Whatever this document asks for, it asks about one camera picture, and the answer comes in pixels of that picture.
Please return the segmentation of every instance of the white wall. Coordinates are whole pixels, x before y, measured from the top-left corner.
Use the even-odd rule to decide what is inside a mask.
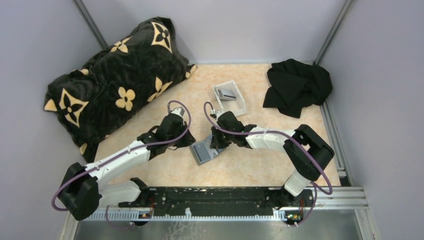
[[[50,199],[82,157],[44,95],[100,48],[71,0],[1,1],[0,43],[0,239],[57,239]]]
[[[423,239],[424,1],[357,1],[322,62],[382,239]]]
[[[171,18],[194,63],[312,62],[344,0],[84,0],[111,45],[140,22]]]

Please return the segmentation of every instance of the open white container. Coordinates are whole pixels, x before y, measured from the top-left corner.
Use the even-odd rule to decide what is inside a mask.
[[[235,100],[220,99],[218,90],[222,89],[231,90],[235,95]],[[231,111],[237,117],[247,112],[245,99],[243,98],[242,93],[240,92],[234,80],[213,86],[213,93],[215,94],[222,113]]]

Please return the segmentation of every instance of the pillow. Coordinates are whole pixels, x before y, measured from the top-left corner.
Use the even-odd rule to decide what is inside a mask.
[[[55,112],[88,163],[99,143],[161,93],[190,77],[169,18],[140,23],[128,36],[48,85],[44,110]]]

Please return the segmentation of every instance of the beige tabletop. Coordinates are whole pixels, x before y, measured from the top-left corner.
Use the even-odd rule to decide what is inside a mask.
[[[210,101],[218,108],[213,86],[234,80],[243,95],[247,113],[237,117],[244,125],[290,130],[301,124],[311,126],[327,143],[328,136],[320,107],[312,105],[302,110],[300,119],[278,112],[276,108],[263,108],[265,93],[269,88],[267,70],[270,64],[226,64],[199,65],[191,77],[168,89],[140,110],[124,126],[100,143],[96,161],[105,158],[129,145],[151,127],[159,125],[167,115],[170,100],[183,102],[192,115],[191,134],[202,141],[211,134],[211,125],[206,120],[203,104]],[[292,174],[294,166],[289,157],[268,149],[247,149],[230,145],[223,153],[201,166],[196,164],[188,147],[167,150],[149,162],[140,164],[113,180],[112,183],[138,177],[150,187],[240,187],[282,186]],[[331,184],[340,186],[334,160],[325,173]],[[318,185],[325,186],[322,177]]]

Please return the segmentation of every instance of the gray floor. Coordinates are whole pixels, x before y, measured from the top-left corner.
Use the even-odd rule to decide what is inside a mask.
[[[127,226],[127,222],[115,222]],[[132,230],[116,230],[106,221],[81,221],[75,240],[360,240],[353,210],[316,210],[299,228],[281,222],[149,222]]]

